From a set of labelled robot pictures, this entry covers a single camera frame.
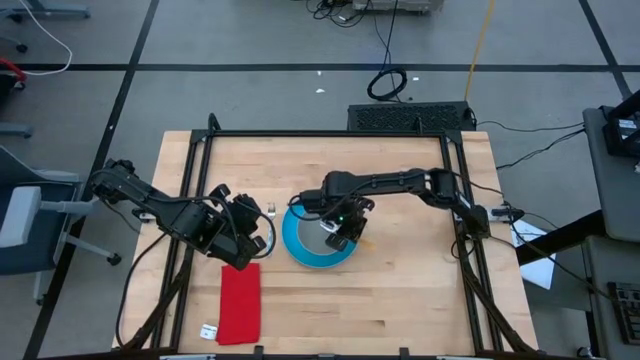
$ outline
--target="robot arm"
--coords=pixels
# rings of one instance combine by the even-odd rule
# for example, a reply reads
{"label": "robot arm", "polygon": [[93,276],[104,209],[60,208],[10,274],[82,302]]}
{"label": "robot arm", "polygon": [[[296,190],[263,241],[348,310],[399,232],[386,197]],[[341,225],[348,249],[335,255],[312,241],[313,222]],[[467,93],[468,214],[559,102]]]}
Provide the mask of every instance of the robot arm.
{"label": "robot arm", "polygon": [[158,227],[175,239],[208,257],[215,257],[242,270],[266,244],[258,229],[260,208],[246,194],[233,201],[225,198],[229,189],[222,184],[208,198],[223,208],[215,210],[201,201],[172,198],[140,180],[131,162],[107,161],[105,167],[91,175],[89,186],[103,201],[115,204],[129,200],[155,216]]}
{"label": "robot arm", "polygon": [[301,192],[297,203],[302,204],[306,213],[319,215],[322,227],[331,233],[326,244],[342,251],[348,241],[358,240],[367,223],[364,211],[375,206],[365,196],[401,193],[416,195],[429,206],[452,210],[472,237],[482,239],[490,235],[487,210],[471,205],[458,191],[456,175],[445,169],[373,175],[332,171],[320,189]]}

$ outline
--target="metal bracket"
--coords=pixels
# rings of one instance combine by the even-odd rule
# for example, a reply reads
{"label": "metal bracket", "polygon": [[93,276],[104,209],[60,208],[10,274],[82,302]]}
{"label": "metal bracket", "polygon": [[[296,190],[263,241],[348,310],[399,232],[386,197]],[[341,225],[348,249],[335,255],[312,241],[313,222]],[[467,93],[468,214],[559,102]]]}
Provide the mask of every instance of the metal bracket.
{"label": "metal bracket", "polygon": [[253,359],[254,360],[263,360],[264,359],[264,346],[256,345],[253,348]]}
{"label": "metal bracket", "polygon": [[444,136],[456,145],[462,145],[462,133],[460,130],[445,130]]}
{"label": "metal bracket", "polygon": [[411,355],[409,354],[409,348],[400,348],[400,360],[409,360]]}

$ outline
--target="black clamp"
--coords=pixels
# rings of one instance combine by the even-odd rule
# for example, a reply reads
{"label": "black clamp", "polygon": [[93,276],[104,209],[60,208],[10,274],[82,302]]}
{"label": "black clamp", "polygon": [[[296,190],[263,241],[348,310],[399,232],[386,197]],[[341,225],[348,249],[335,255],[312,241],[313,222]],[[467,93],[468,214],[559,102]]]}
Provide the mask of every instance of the black clamp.
{"label": "black clamp", "polygon": [[400,360],[409,360],[410,358],[409,348],[400,348]]}
{"label": "black clamp", "polygon": [[256,345],[253,347],[253,360],[263,360],[264,359],[264,346]]}

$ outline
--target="red cloth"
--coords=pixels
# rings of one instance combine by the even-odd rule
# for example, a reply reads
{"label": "red cloth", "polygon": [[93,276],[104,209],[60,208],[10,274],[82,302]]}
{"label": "red cloth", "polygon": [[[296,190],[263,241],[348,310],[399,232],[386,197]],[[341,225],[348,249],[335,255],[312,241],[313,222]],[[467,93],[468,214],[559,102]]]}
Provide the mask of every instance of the red cloth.
{"label": "red cloth", "polygon": [[220,345],[255,343],[260,339],[260,264],[238,271],[222,267]]}

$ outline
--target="small white object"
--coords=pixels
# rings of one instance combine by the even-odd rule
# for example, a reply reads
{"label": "small white object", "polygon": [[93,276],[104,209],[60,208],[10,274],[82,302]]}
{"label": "small white object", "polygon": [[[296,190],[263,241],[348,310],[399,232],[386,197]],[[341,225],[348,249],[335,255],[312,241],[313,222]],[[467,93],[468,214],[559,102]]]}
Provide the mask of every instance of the small white object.
{"label": "small white object", "polygon": [[[522,220],[516,221],[513,225],[518,230],[518,232],[522,234],[522,238],[526,241],[532,241],[538,236],[546,234],[544,231]],[[511,239],[513,241],[513,245],[515,245],[516,247],[526,246],[522,244],[521,240],[518,239],[513,230],[511,230]],[[555,260],[556,254],[551,254],[551,258]],[[543,289],[549,290],[551,289],[551,281],[553,280],[554,267],[555,264],[551,260],[546,258],[540,259],[532,263],[522,265],[520,267],[520,274],[522,274],[522,278],[527,280],[528,282],[538,285]]]}
{"label": "small white object", "polygon": [[200,329],[200,337],[207,340],[215,340],[218,334],[218,328],[213,325],[202,325]]}

